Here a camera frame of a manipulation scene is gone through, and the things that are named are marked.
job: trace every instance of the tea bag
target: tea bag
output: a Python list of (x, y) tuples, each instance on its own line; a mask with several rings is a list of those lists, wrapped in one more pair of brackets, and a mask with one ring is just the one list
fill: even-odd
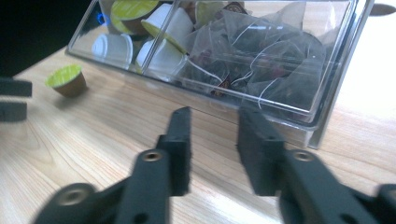
[(273, 23), (265, 18), (222, 10), (230, 44), (237, 54), (257, 55), (271, 46), (283, 35), (299, 31), (281, 23)]
[(221, 85), (230, 73), (228, 64), (219, 59), (221, 55), (231, 54), (225, 33), (224, 20), (218, 20), (187, 36), (189, 41), (185, 43), (189, 45), (190, 57), (179, 76), (213, 86)]
[[(252, 64), (255, 74), (249, 81), (248, 93), (257, 96), (261, 92), (260, 99), (309, 110), (322, 81), (325, 59), (326, 49), (308, 33), (279, 41)], [(271, 90), (265, 90), (269, 81), (280, 77)]]
[(303, 30), (306, 2), (294, 2), (264, 18), (274, 24), (287, 24), (297, 30)]

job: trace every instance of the wood grain surface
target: wood grain surface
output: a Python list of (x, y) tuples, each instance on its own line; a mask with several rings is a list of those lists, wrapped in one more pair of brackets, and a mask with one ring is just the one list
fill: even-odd
[[(396, 183), (396, 14), (370, 18), (346, 74), (318, 154), (344, 184), (374, 195)], [(63, 98), (44, 85), (78, 63), (88, 89)], [(76, 182), (104, 189), (127, 176), (184, 106), (159, 96), (166, 85), (65, 56), (60, 50), (22, 72), (33, 82), (28, 119), (0, 123), (0, 223), (30, 223), (57, 189)], [(252, 194), (235, 149), (237, 125), (192, 110), (191, 193), (172, 199), (174, 223), (281, 223), (276, 198)]]

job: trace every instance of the clear plastic container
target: clear plastic container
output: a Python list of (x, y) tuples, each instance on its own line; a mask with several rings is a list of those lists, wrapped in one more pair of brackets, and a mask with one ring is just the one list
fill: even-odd
[(373, 2), (94, 0), (67, 52), (259, 108), (317, 147)]

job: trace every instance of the screw hole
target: screw hole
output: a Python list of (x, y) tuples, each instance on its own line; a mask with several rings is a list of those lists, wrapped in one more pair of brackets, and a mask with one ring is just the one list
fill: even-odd
[(314, 157), (307, 152), (295, 152), (294, 158), (298, 161), (312, 161)]
[(81, 203), (88, 195), (89, 192), (85, 189), (71, 189), (59, 197), (58, 204), (67, 206)]
[(145, 213), (140, 213), (134, 216), (134, 224), (146, 223), (149, 220), (149, 216)]
[(144, 161), (158, 161), (160, 160), (162, 157), (162, 155), (158, 152), (149, 152), (146, 153), (146, 155), (144, 156)]
[(359, 224), (359, 222), (349, 214), (341, 214), (341, 219), (347, 224)]

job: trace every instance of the tea bag string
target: tea bag string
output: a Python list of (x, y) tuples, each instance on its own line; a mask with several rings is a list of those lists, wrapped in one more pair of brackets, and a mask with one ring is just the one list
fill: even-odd
[(218, 76), (216, 76), (216, 75), (214, 75), (214, 74), (211, 74), (211, 73), (207, 72), (205, 69), (203, 69), (202, 67), (198, 66), (196, 63), (193, 63), (190, 59), (187, 59), (187, 61), (188, 61), (192, 66), (194, 66), (196, 69), (200, 70), (201, 72), (207, 74), (207, 75), (210, 76), (210, 77), (213, 77), (213, 78), (217, 79), (220, 83), (222, 82), (221, 78), (219, 78)]
[(231, 44), (232, 46), (236, 43), (236, 41), (239, 40), (239, 38), (242, 36), (242, 34), (244, 34), (252, 25), (254, 25), (257, 21), (261, 20), (261, 18), (258, 18), (257, 20), (253, 21), (250, 23), (249, 26), (247, 26), (247, 28), (245, 28), (245, 30), (243, 30), (235, 39), (235, 41)]
[(252, 71), (252, 70), (250, 70), (248, 73), (246, 73), (244, 77), (240, 77), (240, 78), (234, 80), (234, 81), (231, 83), (231, 85), (233, 85), (235, 82), (242, 81), (243, 79), (246, 79), (246, 78), (248, 78), (248, 77), (251, 77), (251, 75), (253, 75), (253, 71)]
[(262, 100), (262, 95), (263, 95), (264, 92), (265, 92), (266, 90), (268, 90), (268, 88), (269, 88), (275, 81), (277, 81), (278, 79), (279, 79), (279, 77), (277, 77), (276, 79), (274, 79), (270, 84), (268, 84), (268, 86), (266, 86), (266, 87), (264, 88), (264, 90), (263, 90), (262, 93), (260, 94), (259, 99), (257, 100), (257, 105), (259, 106), (259, 109), (262, 109), (262, 105), (260, 105), (260, 101)]

